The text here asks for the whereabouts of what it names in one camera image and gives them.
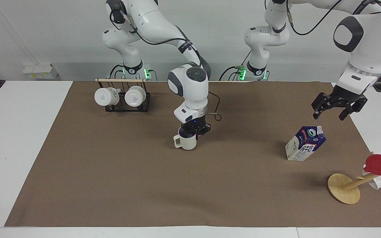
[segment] round wooden base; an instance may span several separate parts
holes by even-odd
[[[345,204],[355,204],[360,200],[361,194],[358,187],[351,188],[347,191],[343,190],[341,187],[352,179],[346,175],[334,174],[328,178],[328,190],[339,202]]]

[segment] white table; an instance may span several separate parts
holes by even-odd
[[[0,89],[0,237],[381,237],[381,228],[3,228],[71,84],[7,81]],[[381,94],[365,95],[369,102],[351,117],[369,149],[381,153]]]

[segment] mug rack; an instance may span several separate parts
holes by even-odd
[[[148,93],[147,91],[147,86],[146,86],[146,80],[140,80],[140,79],[105,79],[105,78],[98,78],[95,81],[98,82],[101,88],[106,88],[104,87],[103,83],[107,83],[107,87],[109,88],[115,88],[115,89],[121,89],[121,92],[118,93],[118,96],[120,96],[120,100],[118,101],[118,104],[111,105],[111,106],[106,106],[106,111],[107,112],[147,112],[149,109],[149,101],[151,98],[151,94]],[[126,103],[126,100],[124,99],[124,96],[126,95],[126,86],[127,89],[130,89],[129,84],[135,84],[138,86],[141,86],[144,88],[147,98],[145,101],[138,107],[131,107]]]

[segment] milk carton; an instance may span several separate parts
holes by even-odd
[[[286,145],[287,160],[305,161],[325,142],[321,126],[303,126]]]

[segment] green indicator light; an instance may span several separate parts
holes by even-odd
[[[242,72],[240,72],[240,75],[239,75],[239,80],[241,81],[245,80],[245,75],[246,75],[246,69],[242,69]]]
[[[263,81],[268,81],[268,80],[269,80],[269,76],[270,76],[270,71],[267,70],[267,71],[264,73]]]
[[[147,69],[144,69],[144,72],[147,79],[151,77],[151,74],[147,71]]]

